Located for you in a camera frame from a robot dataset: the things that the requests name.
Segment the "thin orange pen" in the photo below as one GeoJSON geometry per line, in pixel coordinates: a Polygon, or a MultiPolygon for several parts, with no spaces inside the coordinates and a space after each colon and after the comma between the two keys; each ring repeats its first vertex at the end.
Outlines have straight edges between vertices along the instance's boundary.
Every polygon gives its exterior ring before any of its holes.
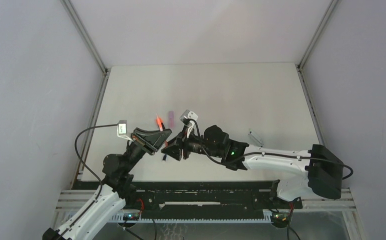
{"type": "Polygon", "coordinates": [[[156,124],[157,124],[160,131],[165,130],[163,120],[161,119],[161,117],[159,115],[156,115],[156,124]]]}

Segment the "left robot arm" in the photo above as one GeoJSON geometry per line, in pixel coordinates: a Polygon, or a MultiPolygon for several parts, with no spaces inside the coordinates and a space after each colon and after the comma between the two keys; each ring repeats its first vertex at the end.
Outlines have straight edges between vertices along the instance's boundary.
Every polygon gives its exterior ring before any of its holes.
{"type": "Polygon", "coordinates": [[[136,205],[136,187],[130,171],[145,154],[154,155],[172,134],[170,129],[143,130],[128,133],[125,123],[115,124],[117,136],[128,141],[123,154],[108,154],[103,160],[104,179],[92,197],[57,229],[47,229],[42,239],[91,240],[123,208],[136,205]]]}

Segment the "pink marker pen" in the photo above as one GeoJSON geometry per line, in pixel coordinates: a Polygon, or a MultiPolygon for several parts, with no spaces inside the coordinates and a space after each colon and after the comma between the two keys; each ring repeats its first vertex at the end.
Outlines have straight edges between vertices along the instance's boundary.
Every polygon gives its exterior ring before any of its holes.
{"type": "Polygon", "coordinates": [[[174,128],[175,127],[174,117],[170,117],[169,118],[169,127],[170,128],[174,128]]]}

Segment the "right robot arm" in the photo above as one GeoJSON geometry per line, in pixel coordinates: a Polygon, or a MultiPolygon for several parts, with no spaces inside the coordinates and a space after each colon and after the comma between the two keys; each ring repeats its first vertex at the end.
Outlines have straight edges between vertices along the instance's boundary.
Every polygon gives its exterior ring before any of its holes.
{"type": "Polygon", "coordinates": [[[276,208],[301,197],[337,200],[342,195],[345,164],[320,144],[314,144],[310,150],[268,149],[232,140],[213,125],[203,135],[194,134],[186,127],[161,152],[178,161],[189,158],[191,153],[220,158],[220,164],[233,171],[271,170],[291,174],[290,178],[272,183],[270,203],[276,208]]]}

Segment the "thin clear pen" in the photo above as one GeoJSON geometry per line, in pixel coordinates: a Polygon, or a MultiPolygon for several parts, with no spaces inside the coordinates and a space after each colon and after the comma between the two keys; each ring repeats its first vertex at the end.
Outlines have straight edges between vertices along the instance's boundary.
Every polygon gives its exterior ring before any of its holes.
{"type": "Polygon", "coordinates": [[[248,136],[252,140],[254,145],[259,146],[261,148],[264,146],[262,138],[251,128],[248,130],[248,136]]]}

